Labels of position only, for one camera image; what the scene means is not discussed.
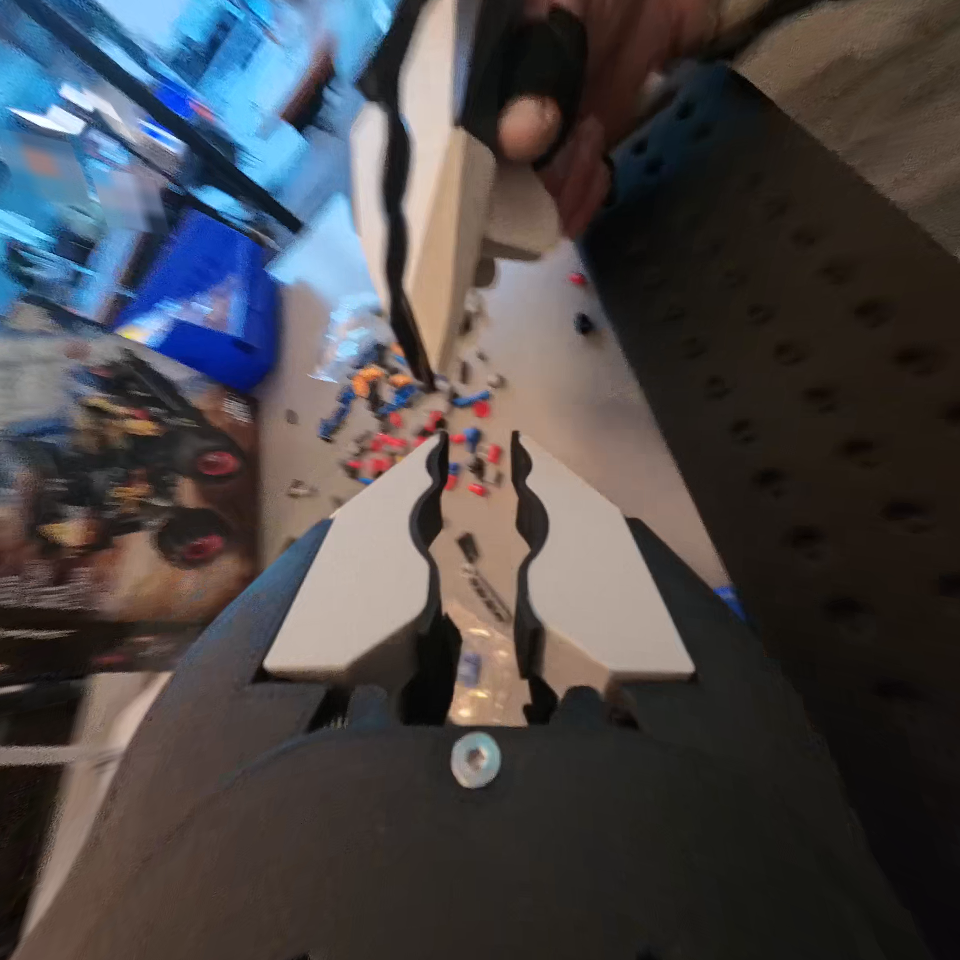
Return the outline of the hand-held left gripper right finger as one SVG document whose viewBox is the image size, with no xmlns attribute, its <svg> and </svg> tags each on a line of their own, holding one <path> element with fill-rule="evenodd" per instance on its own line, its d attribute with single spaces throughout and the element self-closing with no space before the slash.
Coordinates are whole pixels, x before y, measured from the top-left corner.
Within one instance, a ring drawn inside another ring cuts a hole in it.
<svg viewBox="0 0 960 960">
<path fill-rule="evenodd" d="M 685 683 L 694 661 L 628 518 L 528 435 L 510 437 L 518 571 L 513 647 L 528 722 L 572 690 L 623 710 L 634 684 Z"/>
</svg>

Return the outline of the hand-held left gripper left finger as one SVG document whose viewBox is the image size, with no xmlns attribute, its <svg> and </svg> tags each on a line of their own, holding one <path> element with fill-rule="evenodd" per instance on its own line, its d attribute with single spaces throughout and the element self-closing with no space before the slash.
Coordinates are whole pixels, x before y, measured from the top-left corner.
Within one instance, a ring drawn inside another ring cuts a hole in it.
<svg viewBox="0 0 960 960">
<path fill-rule="evenodd" d="M 330 517 L 262 662 L 322 686 L 312 724 L 358 722 L 369 696 L 400 724 L 446 724 L 462 647 L 430 548 L 450 439 L 439 432 Z"/>
</svg>

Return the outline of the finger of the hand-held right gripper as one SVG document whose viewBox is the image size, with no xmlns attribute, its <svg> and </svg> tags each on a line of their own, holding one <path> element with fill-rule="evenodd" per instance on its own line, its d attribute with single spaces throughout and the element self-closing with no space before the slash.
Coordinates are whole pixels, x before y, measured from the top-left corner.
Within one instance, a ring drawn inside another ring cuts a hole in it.
<svg viewBox="0 0 960 960">
<path fill-rule="evenodd" d="M 365 102 L 349 149 L 353 221 L 370 281 L 411 375 L 433 391 L 434 372 L 405 289 L 410 238 L 403 203 L 412 150 L 398 106 Z"/>
<path fill-rule="evenodd" d="M 425 2 L 399 73 L 410 142 L 403 286 L 430 370 L 449 363 L 474 288 L 497 162 L 459 123 L 482 2 Z"/>
</svg>

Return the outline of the dark grey thin liftarm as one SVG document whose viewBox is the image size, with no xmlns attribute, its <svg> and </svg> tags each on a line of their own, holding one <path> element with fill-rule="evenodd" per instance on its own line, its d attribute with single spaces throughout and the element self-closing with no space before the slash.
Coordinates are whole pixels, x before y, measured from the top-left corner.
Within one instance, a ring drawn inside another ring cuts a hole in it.
<svg viewBox="0 0 960 960">
<path fill-rule="evenodd" d="M 510 607 L 474 564 L 463 563 L 461 573 L 474 596 L 496 623 L 507 625 L 513 622 L 514 615 Z"/>
</svg>

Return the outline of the grey desk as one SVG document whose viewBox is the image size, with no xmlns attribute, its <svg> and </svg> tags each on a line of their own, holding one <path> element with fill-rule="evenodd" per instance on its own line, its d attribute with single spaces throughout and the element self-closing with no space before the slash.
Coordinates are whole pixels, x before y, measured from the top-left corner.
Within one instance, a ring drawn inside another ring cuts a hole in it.
<svg viewBox="0 0 960 960">
<path fill-rule="evenodd" d="M 663 535 L 711 588 L 731 581 L 668 452 L 654 414 L 630 370 L 599 301 L 589 287 L 568 281 L 583 272 L 572 246 L 561 246 L 535 264 L 507 264 L 498 281 L 476 301 L 471 332 L 456 347 L 457 360 L 478 350 L 486 369 L 507 379 L 494 399 L 490 433 L 509 447 L 514 430 L 537 443 L 630 516 Z M 361 486 L 339 469 L 338 446 L 315 437 L 330 406 L 333 385 L 309 378 L 315 340 L 342 294 L 364 281 L 353 260 L 329 263 L 311 273 L 299 257 L 277 267 L 284 283 L 285 340 L 275 373 L 259 390 L 259 560 L 274 561 L 315 523 Z M 593 319 L 595 330 L 579 336 L 576 313 Z M 297 425 L 284 412 L 293 409 Z M 461 573 L 466 561 L 456 543 L 474 535 L 480 550 L 475 565 L 502 599 L 514 603 L 517 571 L 525 543 L 515 528 L 517 499 L 510 482 L 509 454 L 502 486 L 486 497 L 459 487 L 443 498 L 444 532 L 434 543 L 443 603 L 460 631 L 484 624 L 512 636 L 474 596 Z M 299 479 L 317 488 L 311 498 L 286 495 Z M 89 838 L 119 761 L 95 770 L 66 768 L 22 931 L 30 933 L 52 905 L 70 868 Z"/>
</svg>

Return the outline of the person's right hand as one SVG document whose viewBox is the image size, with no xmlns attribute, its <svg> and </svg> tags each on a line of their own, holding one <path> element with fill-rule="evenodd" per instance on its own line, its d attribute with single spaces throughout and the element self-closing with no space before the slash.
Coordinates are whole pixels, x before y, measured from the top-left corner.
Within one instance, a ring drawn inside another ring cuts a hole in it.
<svg viewBox="0 0 960 960">
<path fill-rule="evenodd" d="M 545 19 L 565 8 L 586 30 L 580 111 L 563 148 L 539 177 L 566 238 L 577 239 L 605 205 L 613 184 L 607 155 L 636 125 L 642 92 L 654 74 L 710 38 L 718 14 L 704 1 L 525 2 Z"/>
</svg>

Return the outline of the clear zip bag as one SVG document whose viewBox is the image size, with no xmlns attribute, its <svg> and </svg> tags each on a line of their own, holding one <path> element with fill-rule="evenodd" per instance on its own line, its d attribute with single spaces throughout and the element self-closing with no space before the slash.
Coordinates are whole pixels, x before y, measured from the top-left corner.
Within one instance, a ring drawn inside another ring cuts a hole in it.
<svg viewBox="0 0 960 960">
<path fill-rule="evenodd" d="M 467 689 L 457 683 L 456 675 L 448 721 L 460 727 L 526 727 L 529 687 L 520 676 L 513 638 L 478 624 L 463 627 L 461 639 L 461 654 L 482 656 L 482 678 L 478 688 Z"/>
</svg>

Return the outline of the clear plastic bag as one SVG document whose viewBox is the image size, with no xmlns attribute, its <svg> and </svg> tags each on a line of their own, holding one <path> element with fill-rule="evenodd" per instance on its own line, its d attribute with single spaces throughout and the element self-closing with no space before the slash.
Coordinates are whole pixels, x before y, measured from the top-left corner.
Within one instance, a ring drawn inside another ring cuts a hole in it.
<svg viewBox="0 0 960 960">
<path fill-rule="evenodd" d="M 342 297 L 330 312 L 318 337 L 316 361 L 310 378 L 327 383 L 351 379 L 378 360 L 393 336 L 379 299 L 374 294 Z"/>
</svg>

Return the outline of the pile of small connector pieces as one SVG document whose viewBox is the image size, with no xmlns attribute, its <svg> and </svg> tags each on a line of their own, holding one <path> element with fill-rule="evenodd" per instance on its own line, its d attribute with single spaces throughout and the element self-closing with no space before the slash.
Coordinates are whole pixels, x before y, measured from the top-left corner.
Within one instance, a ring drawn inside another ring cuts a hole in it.
<svg viewBox="0 0 960 960">
<path fill-rule="evenodd" d="M 434 374 L 435 390 L 428 391 L 398 343 L 371 340 L 325 376 L 335 392 L 317 437 L 341 450 L 345 478 L 367 488 L 444 434 L 450 446 L 444 489 L 486 498 L 506 478 L 506 442 L 491 428 L 495 397 L 508 383 L 484 367 L 487 361 L 489 355 L 476 350 L 455 362 L 453 378 Z"/>
</svg>

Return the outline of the black steel pole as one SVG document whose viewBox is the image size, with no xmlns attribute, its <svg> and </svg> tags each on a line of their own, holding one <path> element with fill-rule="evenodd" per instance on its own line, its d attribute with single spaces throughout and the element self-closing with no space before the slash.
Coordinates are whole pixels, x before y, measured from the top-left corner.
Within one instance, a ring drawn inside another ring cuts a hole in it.
<svg viewBox="0 0 960 960">
<path fill-rule="evenodd" d="M 223 192 L 248 201 L 255 210 L 269 216 L 293 234 L 304 228 L 305 224 L 300 218 L 229 161 L 194 126 L 164 104 L 142 81 L 112 59 L 70 20 L 42 1 L 15 1 L 14 4 L 102 79 L 156 119 L 174 138 L 183 142 L 191 153 L 201 159 L 209 172 L 219 177 Z"/>
</svg>

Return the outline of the blue storage bin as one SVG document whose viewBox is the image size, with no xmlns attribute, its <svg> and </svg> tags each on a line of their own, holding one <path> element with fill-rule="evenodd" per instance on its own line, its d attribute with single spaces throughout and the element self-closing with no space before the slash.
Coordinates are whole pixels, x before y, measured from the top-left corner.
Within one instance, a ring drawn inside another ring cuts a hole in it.
<svg viewBox="0 0 960 960">
<path fill-rule="evenodd" d="M 190 208 L 111 330 L 249 394 L 280 346 L 281 295 L 268 259 L 247 234 Z"/>
</svg>

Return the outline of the printed toy truck set box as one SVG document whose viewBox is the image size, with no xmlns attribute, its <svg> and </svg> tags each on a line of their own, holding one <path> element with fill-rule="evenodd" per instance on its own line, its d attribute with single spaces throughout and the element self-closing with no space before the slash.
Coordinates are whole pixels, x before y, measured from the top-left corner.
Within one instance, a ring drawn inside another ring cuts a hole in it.
<svg viewBox="0 0 960 960">
<path fill-rule="evenodd" d="M 257 407 L 112 336 L 2 336 L 1 681 L 171 669 L 256 573 Z"/>
</svg>

